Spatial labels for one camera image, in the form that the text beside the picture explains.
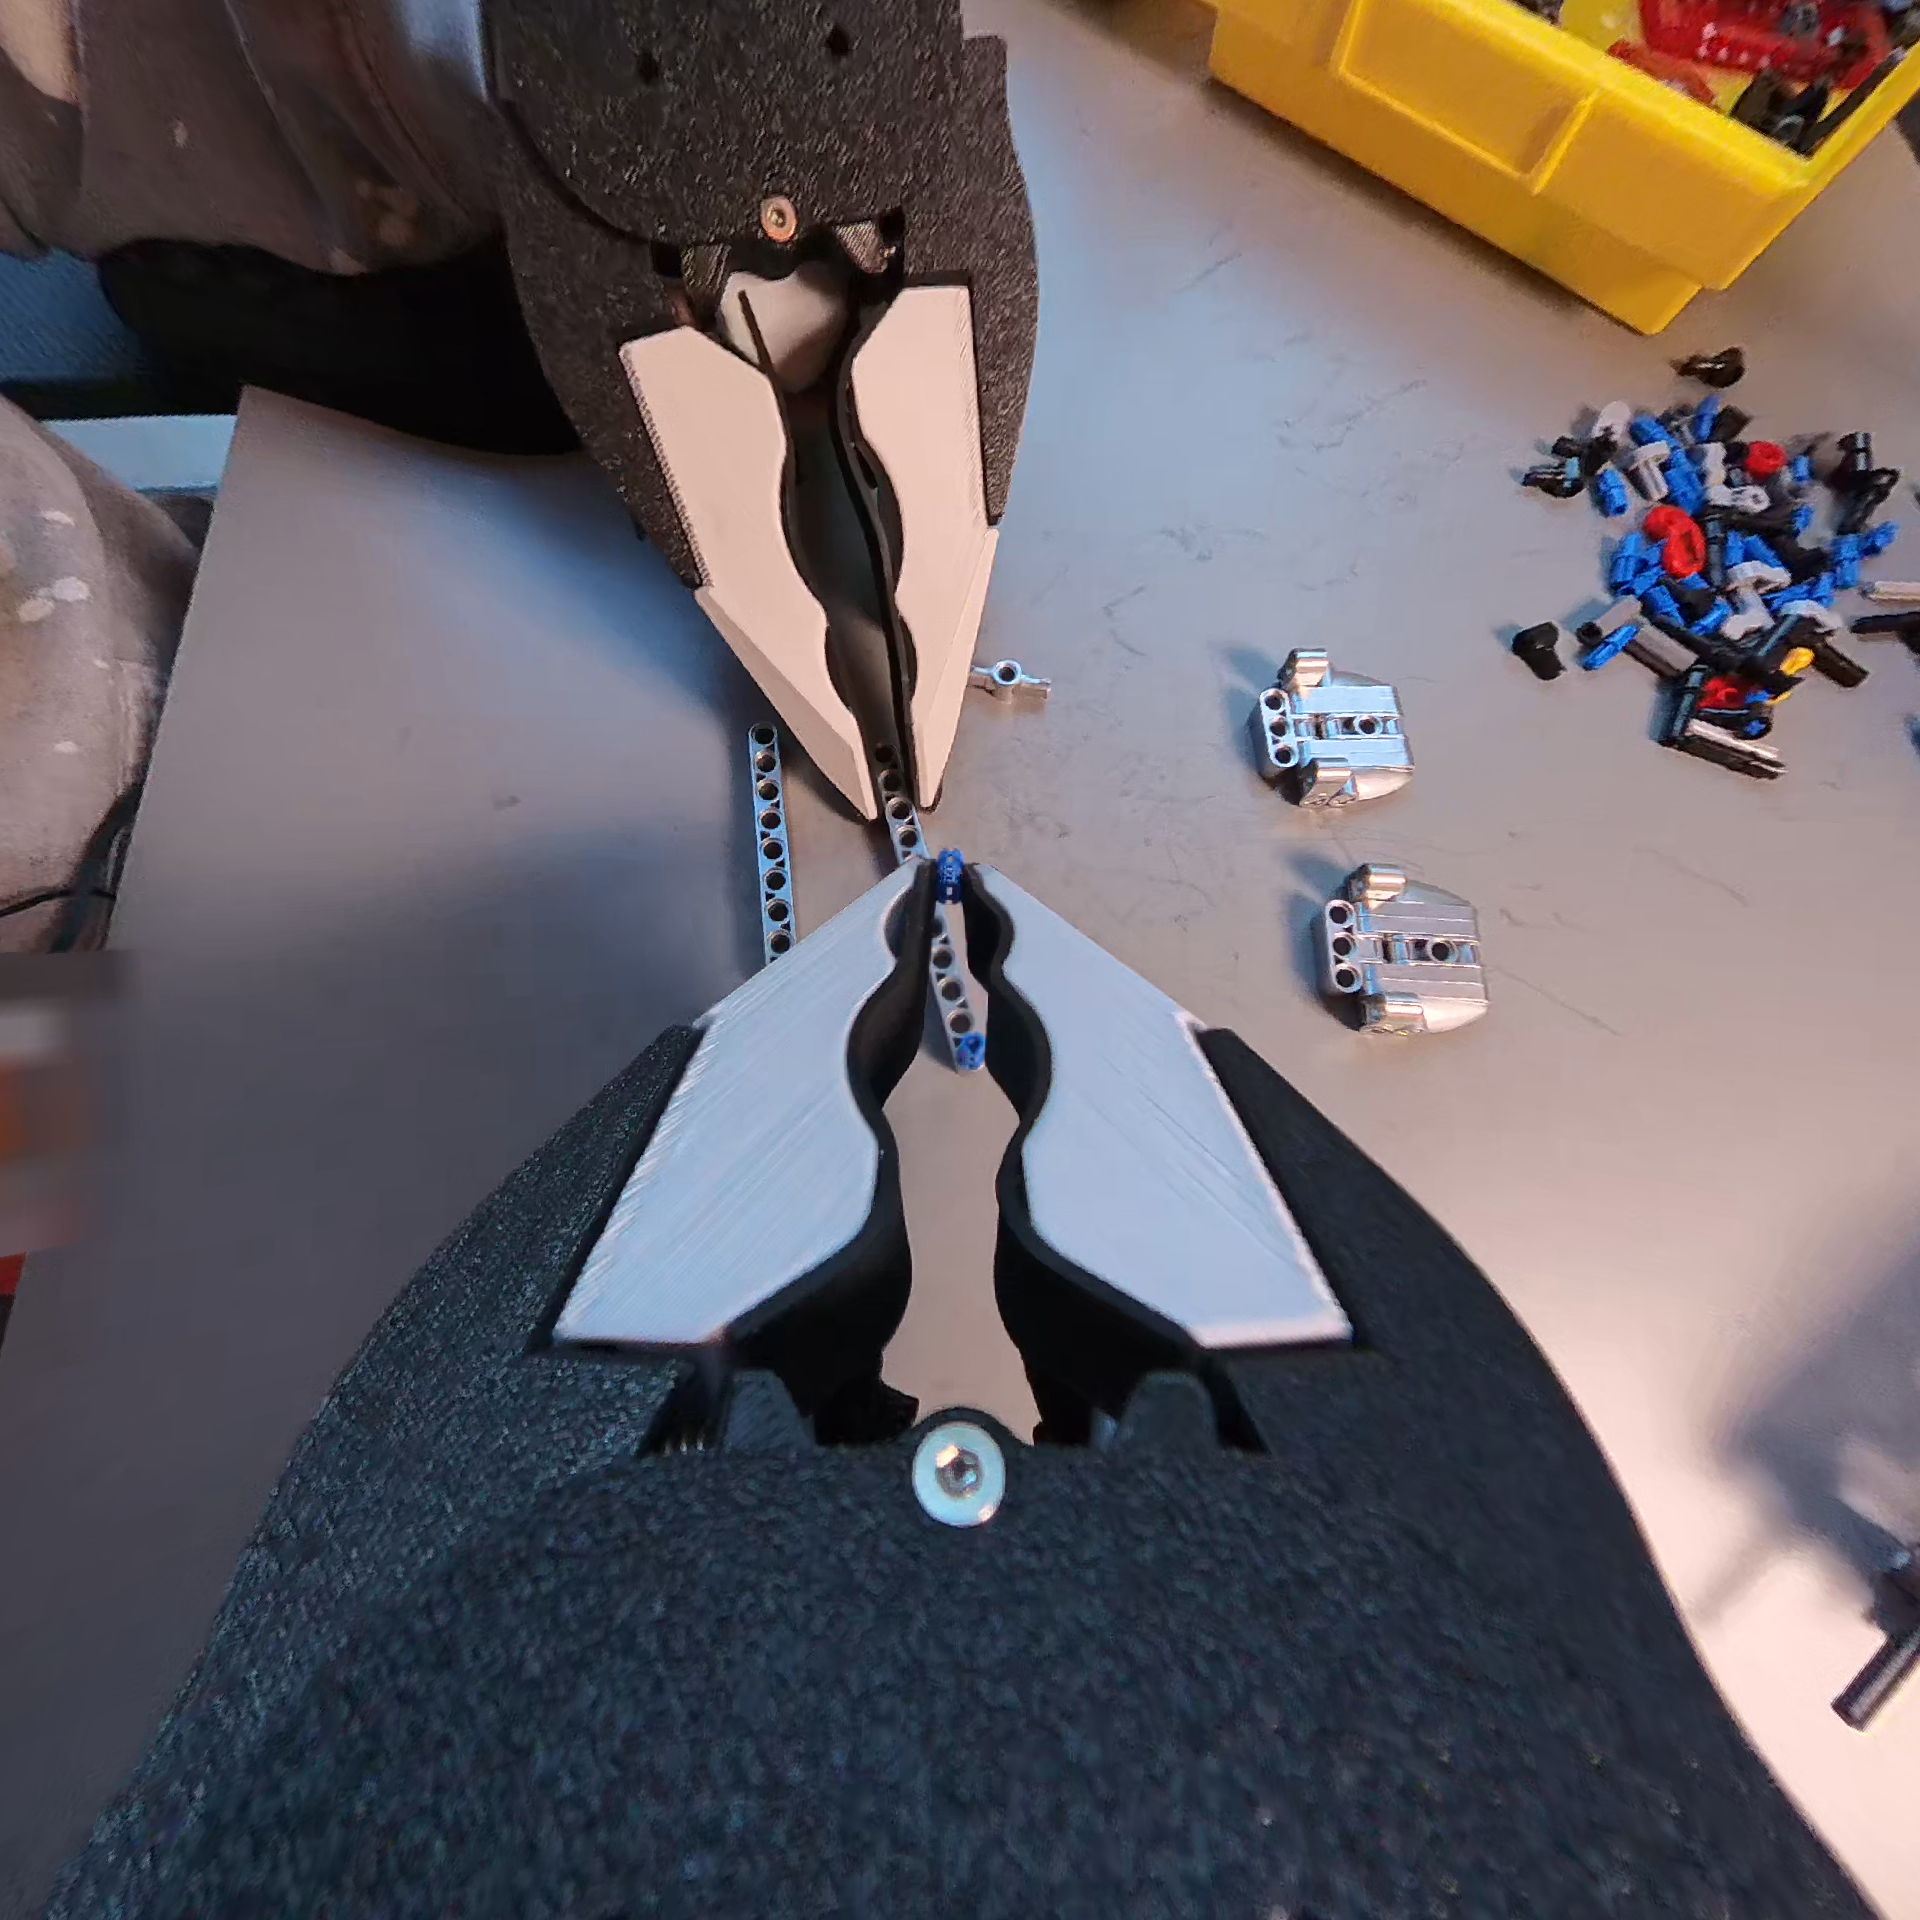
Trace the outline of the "yellow bin with black beams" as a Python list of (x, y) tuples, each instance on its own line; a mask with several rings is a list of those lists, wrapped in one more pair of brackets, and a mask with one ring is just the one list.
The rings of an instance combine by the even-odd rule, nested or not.
[(1918, 53), (1809, 157), (1512, 2), (1217, 2), (1209, 76), (1656, 333), (1916, 102)]

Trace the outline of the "pile of black red beams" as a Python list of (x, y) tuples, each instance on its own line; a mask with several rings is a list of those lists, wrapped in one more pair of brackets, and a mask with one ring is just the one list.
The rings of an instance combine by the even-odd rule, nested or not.
[(1918, 44), (1916, 2), (1522, 2), (1642, 78), (1809, 157)]

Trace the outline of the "pile of mixed toy pins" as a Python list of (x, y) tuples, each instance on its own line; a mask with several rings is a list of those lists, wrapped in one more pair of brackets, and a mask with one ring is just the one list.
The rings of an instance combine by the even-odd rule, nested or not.
[(1588, 409), (1516, 469), (1594, 517), (1600, 578), (1505, 649), (1537, 681), (1642, 668), (1661, 750), (1773, 785), (1799, 691), (1860, 688), (1870, 640), (1916, 657), (1916, 476), (1864, 429), (1778, 440), (1733, 388), (1681, 381), (1661, 409)]

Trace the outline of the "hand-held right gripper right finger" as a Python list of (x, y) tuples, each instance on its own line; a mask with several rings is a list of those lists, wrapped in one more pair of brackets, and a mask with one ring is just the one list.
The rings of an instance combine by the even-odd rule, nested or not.
[(1253, 1126), (1273, 1072), (997, 868), (967, 867), (961, 907), (1015, 1113), (994, 1302), (1038, 1440), (1094, 1444), (1152, 1377), (1250, 1435), (1234, 1361), (1352, 1342)]

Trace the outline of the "silver toy engine block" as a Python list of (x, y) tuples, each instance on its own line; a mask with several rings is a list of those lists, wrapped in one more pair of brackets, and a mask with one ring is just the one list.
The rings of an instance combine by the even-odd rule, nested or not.
[(1295, 646), (1250, 710), (1255, 768), (1303, 810), (1388, 800), (1410, 779), (1396, 688), (1333, 666), (1317, 646)]
[(1318, 992), (1362, 1033), (1436, 1038), (1485, 1017), (1476, 907), (1402, 868), (1366, 861), (1320, 906)]

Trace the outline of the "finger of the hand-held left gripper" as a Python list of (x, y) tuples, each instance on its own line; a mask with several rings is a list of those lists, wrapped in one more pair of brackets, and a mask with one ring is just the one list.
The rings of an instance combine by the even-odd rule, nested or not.
[(908, 284), (857, 316), (832, 377), (832, 442), (870, 554), (902, 773), (934, 808), (999, 541), (964, 284)]
[(694, 328), (620, 348), (698, 584), (694, 602), (864, 820), (873, 768), (832, 681), (828, 614), (783, 528), (791, 442), (775, 381)]

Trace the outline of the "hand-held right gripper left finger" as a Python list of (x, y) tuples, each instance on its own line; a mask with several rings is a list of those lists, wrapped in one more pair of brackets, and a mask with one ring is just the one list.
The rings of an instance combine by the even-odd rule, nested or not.
[(911, 859), (708, 1010), (557, 1347), (765, 1371), (804, 1417), (878, 1381), (911, 1267), (881, 1104), (920, 1048), (934, 906)]

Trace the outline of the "long grey toy beam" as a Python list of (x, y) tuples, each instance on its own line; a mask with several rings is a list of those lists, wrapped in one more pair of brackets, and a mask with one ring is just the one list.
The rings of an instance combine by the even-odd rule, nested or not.
[[(870, 770), (880, 803), (880, 817), (892, 840), (896, 865), (927, 861), (936, 856), (927, 851), (920, 828), (920, 817), (913, 804), (911, 782), (900, 764), (898, 747), (884, 741), (870, 744)], [(944, 1035), (944, 1049), (950, 1059), (950, 1035), (978, 1030), (985, 1035), (969, 994), (969, 974), (961, 957), (957, 936), (961, 933), (960, 902), (936, 902), (929, 912), (929, 954), (927, 954), (927, 1006)]]
[(798, 917), (791, 880), (791, 852), (783, 819), (783, 756), (777, 724), (757, 723), (746, 732), (752, 773), (752, 836), (759, 876), (760, 963), (773, 964), (793, 952)]

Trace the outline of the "dark object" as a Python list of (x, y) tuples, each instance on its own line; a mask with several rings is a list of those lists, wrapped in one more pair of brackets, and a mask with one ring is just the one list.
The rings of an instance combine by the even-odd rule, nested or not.
[(111, 310), (186, 386), (263, 388), (457, 449), (580, 445), (521, 320), (495, 238), (333, 274), (254, 248), (133, 243), (98, 268)]

